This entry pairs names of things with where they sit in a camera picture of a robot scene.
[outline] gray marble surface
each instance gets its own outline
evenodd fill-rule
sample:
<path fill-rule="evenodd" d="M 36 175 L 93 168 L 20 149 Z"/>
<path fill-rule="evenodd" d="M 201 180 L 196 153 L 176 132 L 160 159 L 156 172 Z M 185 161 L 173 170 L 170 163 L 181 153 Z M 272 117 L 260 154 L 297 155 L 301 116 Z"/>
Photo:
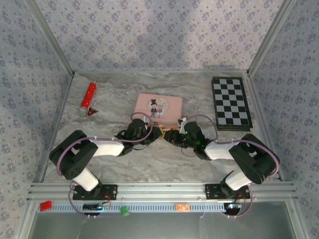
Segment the gray marble surface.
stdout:
<path fill-rule="evenodd" d="M 180 96 L 183 98 L 182 116 L 204 114 L 215 121 L 211 89 L 213 73 L 104 73 L 76 74 L 65 105 L 57 133 L 55 146 L 76 129 L 87 135 L 112 137 L 130 123 L 137 97 L 140 93 Z M 99 112 L 82 117 L 78 108 L 90 82 L 97 83 L 91 106 Z M 246 92 L 253 126 L 251 132 L 260 138 L 254 109 Z M 207 138 L 215 132 L 205 118 L 197 118 Z M 241 138 L 246 132 L 220 131 L 219 140 Z M 194 155 L 191 149 L 183 150 Z M 123 157 L 98 156 L 88 168 L 103 182 L 187 182 L 220 181 L 238 166 L 233 160 L 205 161 L 197 157 L 186 157 L 180 148 L 160 138 L 143 151 L 132 151 Z M 49 162 L 45 175 L 47 182 L 64 181 L 56 174 L 55 166 Z"/>

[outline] red triangle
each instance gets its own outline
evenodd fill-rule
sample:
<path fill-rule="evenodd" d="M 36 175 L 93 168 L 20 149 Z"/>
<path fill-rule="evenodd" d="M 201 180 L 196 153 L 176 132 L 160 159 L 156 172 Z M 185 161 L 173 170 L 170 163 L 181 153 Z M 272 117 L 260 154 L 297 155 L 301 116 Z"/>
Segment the red triangle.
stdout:
<path fill-rule="evenodd" d="M 95 113 L 97 113 L 98 111 L 96 111 L 95 109 L 89 107 L 89 111 L 88 111 L 88 116 L 94 115 Z"/>

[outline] floral wallpaper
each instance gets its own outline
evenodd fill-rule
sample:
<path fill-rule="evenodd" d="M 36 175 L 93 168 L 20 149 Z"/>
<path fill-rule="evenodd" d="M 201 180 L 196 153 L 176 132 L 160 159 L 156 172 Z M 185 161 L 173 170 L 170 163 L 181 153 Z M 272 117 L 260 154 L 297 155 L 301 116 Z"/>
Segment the floral wallpaper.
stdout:
<path fill-rule="evenodd" d="M 299 0 L 253 76 L 286 180 L 319 238 L 319 2 Z"/>
<path fill-rule="evenodd" d="M 14 237 L 70 78 L 21 0 L 0 2 L 0 238 Z"/>
<path fill-rule="evenodd" d="M 247 69 L 283 0 L 37 0 L 74 71 Z"/>

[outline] wall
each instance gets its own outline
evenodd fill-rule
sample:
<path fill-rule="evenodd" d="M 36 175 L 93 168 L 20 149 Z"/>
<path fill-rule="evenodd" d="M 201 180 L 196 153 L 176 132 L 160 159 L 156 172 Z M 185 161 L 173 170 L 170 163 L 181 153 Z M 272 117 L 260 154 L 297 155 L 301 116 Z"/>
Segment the wall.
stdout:
<path fill-rule="evenodd" d="M 70 78 L 21 0 L 0 2 L 0 238 L 13 238 Z"/>
<path fill-rule="evenodd" d="M 297 1 L 253 76 L 281 167 L 319 238 L 319 2 Z"/>
<path fill-rule="evenodd" d="M 75 71 L 247 69 L 282 0 L 37 0 Z"/>

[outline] orange label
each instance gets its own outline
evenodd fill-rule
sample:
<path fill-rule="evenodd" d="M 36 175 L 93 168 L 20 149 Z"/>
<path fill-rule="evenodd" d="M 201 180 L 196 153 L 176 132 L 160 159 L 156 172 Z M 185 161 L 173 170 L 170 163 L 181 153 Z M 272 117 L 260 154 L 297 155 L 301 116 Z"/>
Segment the orange label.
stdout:
<path fill-rule="evenodd" d="M 175 210 L 177 212 L 189 212 L 189 204 L 187 203 L 177 203 L 175 204 Z"/>

